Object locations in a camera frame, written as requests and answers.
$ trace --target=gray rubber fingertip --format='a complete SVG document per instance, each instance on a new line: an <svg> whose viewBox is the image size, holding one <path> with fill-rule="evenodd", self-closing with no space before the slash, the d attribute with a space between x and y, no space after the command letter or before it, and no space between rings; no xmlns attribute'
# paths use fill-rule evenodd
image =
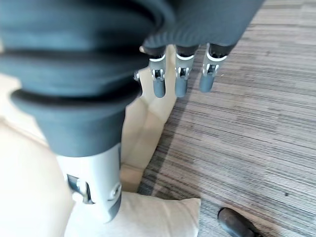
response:
<svg viewBox="0 0 316 237"><path fill-rule="evenodd" d="M202 74L199 80L199 90L203 93L210 92L212 89L213 83L214 83L213 76L210 76L210 75L204 76Z"/></svg>
<svg viewBox="0 0 316 237"><path fill-rule="evenodd" d="M187 93L187 87L188 80L185 80L184 78L176 78L176 84L174 89L177 97L184 97Z"/></svg>
<svg viewBox="0 0 316 237"><path fill-rule="evenodd" d="M164 80L155 80L153 84L155 96L162 98L166 94L166 85Z"/></svg>

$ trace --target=robotic finger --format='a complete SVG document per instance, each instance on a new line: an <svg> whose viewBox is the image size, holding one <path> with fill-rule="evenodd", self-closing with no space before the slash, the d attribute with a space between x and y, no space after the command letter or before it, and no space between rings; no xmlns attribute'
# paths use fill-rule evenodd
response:
<svg viewBox="0 0 316 237"><path fill-rule="evenodd" d="M207 44L202 65L202 75L199 81L199 90L201 92L211 91L218 69L222 66L234 46Z"/></svg>
<svg viewBox="0 0 316 237"><path fill-rule="evenodd" d="M187 93L188 79L193 67L193 61L198 45L192 47L176 46L176 84L175 94L184 97Z"/></svg>

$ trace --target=robotic fingertip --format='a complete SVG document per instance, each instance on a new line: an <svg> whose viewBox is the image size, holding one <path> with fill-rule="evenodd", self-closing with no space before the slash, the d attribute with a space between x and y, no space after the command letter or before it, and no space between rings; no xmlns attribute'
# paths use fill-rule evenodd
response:
<svg viewBox="0 0 316 237"><path fill-rule="evenodd" d="M214 76L213 75L202 74L201 78L199 80L199 90L203 93L210 92L212 89L213 83L214 83Z"/></svg>

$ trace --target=floor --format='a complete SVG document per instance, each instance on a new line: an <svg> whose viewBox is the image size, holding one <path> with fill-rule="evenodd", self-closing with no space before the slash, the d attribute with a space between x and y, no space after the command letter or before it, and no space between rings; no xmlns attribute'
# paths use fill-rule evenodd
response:
<svg viewBox="0 0 316 237"><path fill-rule="evenodd" d="M316 237L316 0L268 0L221 68L178 99L140 193L201 197L200 237L231 207L268 237Z"/></svg>

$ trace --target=white plastic part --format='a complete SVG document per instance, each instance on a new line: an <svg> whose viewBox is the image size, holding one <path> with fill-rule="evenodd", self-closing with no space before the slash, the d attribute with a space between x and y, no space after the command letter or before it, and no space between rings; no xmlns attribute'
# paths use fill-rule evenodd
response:
<svg viewBox="0 0 316 237"><path fill-rule="evenodd" d="M89 157L57 156L64 177L67 174L84 180L90 188L91 200L94 204L85 204L96 218L103 222L112 220L110 209L121 194L119 180L120 143L106 152ZM74 199L82 201L75 194Z"/></svg>

